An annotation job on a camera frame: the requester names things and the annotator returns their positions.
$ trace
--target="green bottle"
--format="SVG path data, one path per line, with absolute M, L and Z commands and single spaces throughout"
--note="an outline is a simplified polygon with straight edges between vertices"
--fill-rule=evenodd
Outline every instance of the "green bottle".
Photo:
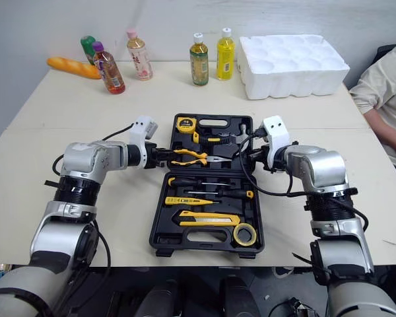
M 95 51 L 94 48 L 92 48 L 92 43 L 94 42 L 95 42 L 95 38 L 93 38 L 91 35 L 84 36 L 81 38 L 82 48 L 84 49 L 86 58 L 88 59 L 91 65 L 94 65 Z
M 193 41 L 195 43 L 189 50 L 191 56 L 192 81 L 196 85 L 203 86 L 209 81 L 209 50 L 203 43 L 202 33 L 195 33 L 193 35 Z

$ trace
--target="white bottle cap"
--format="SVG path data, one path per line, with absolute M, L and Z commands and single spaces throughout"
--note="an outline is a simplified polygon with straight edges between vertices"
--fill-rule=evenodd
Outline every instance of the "white bottle cap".
M 230 28 L 223 28 L 222 30 L 222 37 L 229 38 L 232 35 L 232 30 Z
M 193 34 L 193 41 L 195 43 L 202 43 L 204 35 L 202 33 L 194 33 Z

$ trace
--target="person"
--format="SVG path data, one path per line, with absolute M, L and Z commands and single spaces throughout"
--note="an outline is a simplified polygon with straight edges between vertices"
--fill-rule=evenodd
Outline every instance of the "person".
M 396 167 L 396 47 L 363 72 L 350 94 Z

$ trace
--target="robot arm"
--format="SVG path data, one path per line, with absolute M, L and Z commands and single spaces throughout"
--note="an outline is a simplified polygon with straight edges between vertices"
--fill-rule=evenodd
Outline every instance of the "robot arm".
M 329 316 L 396 316 L 396 305 L 369 283 L 374 273 L 360 219 L 352 212 L 356 188 L 348 183 L 345 162 L 335 151 L 290 144 L 278 116 L 263 120 L 267 148 L 262 151 L 265 169 L 291 173 L 299 178 L 311 211 L 312 232 L 319 239 L 310 244 L 315 280 L 329 292 Z
M 98 232 L 91 224 L 107 172 L 128 166 L 156 167 L 153 143 L 157 125 L 141 116 L 130 130 L 130 144 L 115 141 L 71 143 L 65 150 L 54 200 L 37 228 L 30 263 L 0 279 L 0 316 L 53 316 L 77 273 L 91 263 Z

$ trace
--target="sleeve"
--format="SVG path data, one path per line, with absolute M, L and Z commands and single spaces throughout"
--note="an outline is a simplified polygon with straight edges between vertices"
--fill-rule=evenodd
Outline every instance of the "sleeve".
M 381 108 L 393 97 L 396 94 L 396 49 L 363 72 L 350 94 L 362 114 Z

